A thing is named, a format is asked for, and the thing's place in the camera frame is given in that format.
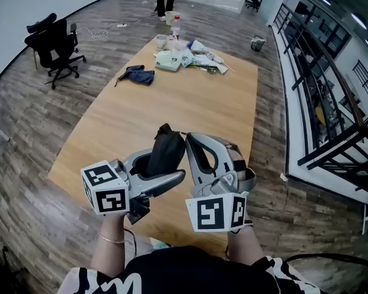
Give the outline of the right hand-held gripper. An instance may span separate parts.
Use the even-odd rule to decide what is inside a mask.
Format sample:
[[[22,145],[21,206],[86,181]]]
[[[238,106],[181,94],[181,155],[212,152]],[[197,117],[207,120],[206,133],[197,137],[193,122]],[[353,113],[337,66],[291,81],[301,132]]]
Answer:
[[[195,232],[237,231],[245,226],[247,195],[256,175],[245,169],[245,179],[234,171],[227,145],[212,135],[187,133],[186,153],[194,187],[186,207]]]

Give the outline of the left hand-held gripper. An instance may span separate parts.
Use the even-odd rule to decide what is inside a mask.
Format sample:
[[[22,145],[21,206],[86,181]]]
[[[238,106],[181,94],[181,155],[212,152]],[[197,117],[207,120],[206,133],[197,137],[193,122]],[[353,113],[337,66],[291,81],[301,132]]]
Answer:
[[[96,214],[126,213],[135,224],[150,212],[149,197],[160,196],[185,179],[184,170],[148,177],[151,154],[149,148],[130,155],[123,163],[103,160],[81,169],[83,190]]]

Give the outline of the black cylindrical pouch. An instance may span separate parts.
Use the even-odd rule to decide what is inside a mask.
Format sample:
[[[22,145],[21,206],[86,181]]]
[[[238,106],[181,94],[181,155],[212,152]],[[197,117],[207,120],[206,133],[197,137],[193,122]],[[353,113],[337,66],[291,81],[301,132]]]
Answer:
[[[157,131],[155,143],[147,164],[147,176],[173,173],[180,165],[185,153],[185,140],[179,131],[171,129],[168,123]]]

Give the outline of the person's left forearm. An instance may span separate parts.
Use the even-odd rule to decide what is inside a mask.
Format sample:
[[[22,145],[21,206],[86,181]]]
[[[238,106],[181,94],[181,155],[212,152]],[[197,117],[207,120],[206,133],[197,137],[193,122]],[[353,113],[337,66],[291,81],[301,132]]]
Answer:
[[[125,213],[108,214],[102,223],[90,268],[109,277],[125,268]]]

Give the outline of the person's right forearm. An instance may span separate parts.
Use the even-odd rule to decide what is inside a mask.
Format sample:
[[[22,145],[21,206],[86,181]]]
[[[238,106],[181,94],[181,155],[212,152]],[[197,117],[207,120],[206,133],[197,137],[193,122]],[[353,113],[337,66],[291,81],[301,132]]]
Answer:
[[[248,225],[236,232],[228,232],[228,256],[230,261],[244,265],[252,265],[265,257],[253,226]]]

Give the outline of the person's right hand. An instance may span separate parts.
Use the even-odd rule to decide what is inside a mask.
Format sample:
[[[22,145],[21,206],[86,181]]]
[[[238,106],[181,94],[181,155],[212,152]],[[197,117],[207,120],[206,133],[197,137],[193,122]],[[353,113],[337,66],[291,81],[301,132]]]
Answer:
[[[234,170],[236,172],[245,171],[246,168],[247,168],[246,161],[244,160],[238,146],[235,145],[235,144],[228,144],[227,145],[227,150],[228,150],[228,154],[229,154],[229,156],[232,160]]]

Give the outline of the person's white shoe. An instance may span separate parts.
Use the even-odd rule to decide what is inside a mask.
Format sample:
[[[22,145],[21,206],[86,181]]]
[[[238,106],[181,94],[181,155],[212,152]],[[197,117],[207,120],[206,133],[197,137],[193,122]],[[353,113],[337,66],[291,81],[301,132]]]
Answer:
[[[170,244],[167,244],[165,242],[162,242],[158,239],[150,238],[150,243],[153,247],[153,250],[159,250],[159,249],[168,249],[171,248]]]

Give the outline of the dark blue cloth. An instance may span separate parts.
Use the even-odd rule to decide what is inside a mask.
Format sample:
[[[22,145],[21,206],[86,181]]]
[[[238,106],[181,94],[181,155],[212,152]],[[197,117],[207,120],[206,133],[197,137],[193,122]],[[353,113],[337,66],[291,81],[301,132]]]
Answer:
[[[129,66],[126,68],[125,72],[116,79],[115,86],[122,80],[130,80],[133,83],[150,86],[153,83],[154,77],[155,71],[145,70],[144,65]]]

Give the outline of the pile of white packets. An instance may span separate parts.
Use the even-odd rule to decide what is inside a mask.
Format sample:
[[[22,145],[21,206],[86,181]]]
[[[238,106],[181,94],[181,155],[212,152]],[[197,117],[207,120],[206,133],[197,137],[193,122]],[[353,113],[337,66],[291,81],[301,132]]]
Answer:
[[[195,66],[202,67],[215,67],[219,70],[220,74],[225,74],[228,68],[214,60],[209,59],[206,55],[195,55],[193,59],[193,64]]]

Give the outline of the green print packet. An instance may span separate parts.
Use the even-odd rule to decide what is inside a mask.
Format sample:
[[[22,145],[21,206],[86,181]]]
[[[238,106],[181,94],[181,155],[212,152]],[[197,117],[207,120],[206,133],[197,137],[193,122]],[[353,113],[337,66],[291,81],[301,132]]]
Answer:
[[[181,65],[184,68],[188,67],[196,60],[195,55],[193,55],[191,50],[188,48],[185,48],[184,50],[181,51],[180,57],[181,57]]]

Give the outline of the person's black white shirt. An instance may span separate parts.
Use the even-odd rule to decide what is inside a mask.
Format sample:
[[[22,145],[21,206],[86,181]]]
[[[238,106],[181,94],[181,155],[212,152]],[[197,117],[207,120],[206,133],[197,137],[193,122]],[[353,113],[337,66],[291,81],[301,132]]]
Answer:
[[[194,246],[132,259],[114,277],[76,267],[57,294],[326,294],[280,258],[252,265],[223,260]]]

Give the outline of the white tissue packet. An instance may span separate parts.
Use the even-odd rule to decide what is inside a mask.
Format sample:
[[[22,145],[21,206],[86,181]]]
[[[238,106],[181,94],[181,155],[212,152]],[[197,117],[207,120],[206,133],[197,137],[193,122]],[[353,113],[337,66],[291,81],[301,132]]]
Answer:
[[[155,67],[176,72],[181,65],[181,60],[180,51],[160,51],[155,55]]]

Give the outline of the white blue plastic bag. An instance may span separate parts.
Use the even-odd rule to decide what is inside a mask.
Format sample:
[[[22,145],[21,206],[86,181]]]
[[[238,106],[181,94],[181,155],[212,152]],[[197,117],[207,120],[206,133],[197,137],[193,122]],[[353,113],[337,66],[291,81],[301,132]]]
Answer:
[[[187,48],[190,51],[197,55],[207,55],[213,57],[215,54],[214,52],[210,51],[205,45],[203,45],[198,40],[192,40],[187,44]]]

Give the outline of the black metal railing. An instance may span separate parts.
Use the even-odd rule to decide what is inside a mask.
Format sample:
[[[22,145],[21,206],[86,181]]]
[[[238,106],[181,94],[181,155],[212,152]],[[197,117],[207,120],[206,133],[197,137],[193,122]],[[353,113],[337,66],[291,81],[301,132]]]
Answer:
[[[368,204],[368,122],[324,45],[288,6],[272,25],[285,87],[287,173]]]

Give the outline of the black trash bin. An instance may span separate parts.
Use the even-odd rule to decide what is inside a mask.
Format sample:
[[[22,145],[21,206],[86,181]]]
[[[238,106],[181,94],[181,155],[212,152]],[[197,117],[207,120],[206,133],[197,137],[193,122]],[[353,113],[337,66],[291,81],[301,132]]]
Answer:
[[[251,40],[251,49],[255,52],[260,52],[265,43],[266,38],[255,35]]]

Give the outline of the white cup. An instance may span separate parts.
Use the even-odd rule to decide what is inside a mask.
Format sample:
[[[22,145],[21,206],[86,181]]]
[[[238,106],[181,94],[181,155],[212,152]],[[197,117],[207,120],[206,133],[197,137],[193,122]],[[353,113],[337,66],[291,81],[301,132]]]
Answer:
[[[157,43],[157,49],[159,51],[163,51],[169,39],[168,39],[168,36],[159,34],[155,37],[155,40]]]

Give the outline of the clear bottle red cap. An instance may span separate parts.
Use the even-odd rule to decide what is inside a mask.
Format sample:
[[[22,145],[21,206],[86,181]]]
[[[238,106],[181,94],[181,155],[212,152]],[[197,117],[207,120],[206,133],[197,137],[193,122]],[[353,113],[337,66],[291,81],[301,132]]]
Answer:
[[[181,21],[180,16],[176,15],[171,23],[171,36],[178,40],[180,35]]]

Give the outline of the cream plastic bucket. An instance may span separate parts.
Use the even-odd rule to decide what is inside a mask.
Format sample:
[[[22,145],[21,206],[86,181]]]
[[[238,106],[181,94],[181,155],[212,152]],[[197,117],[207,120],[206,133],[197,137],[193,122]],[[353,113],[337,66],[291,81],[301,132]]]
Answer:
[[[176,11],[166,11],[165,12],[165,19],[166,24],[170,26],[172,22],[175,20],[175,17],[179,16],[180,14]]]

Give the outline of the black headrest office chair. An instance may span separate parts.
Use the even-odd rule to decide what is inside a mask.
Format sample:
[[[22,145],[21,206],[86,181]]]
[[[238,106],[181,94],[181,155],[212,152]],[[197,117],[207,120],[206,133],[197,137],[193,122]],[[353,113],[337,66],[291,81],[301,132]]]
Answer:
[[[75,78],[79,77],[78,67],[71,64],[78,60],[86,62],[86,57],[72,55],[79,52],[75,23],[68,27],[65,18],[57,19],[57,15],[51,13],[43,20],[28,25],[26,30],[29,36],[25,38],[25,44],[38,54],[40,65],[48,70],[49,77],[53,72],[56,73],[53,80],[49,81],[52,90],[56,88],[57,80],[72,73]]]

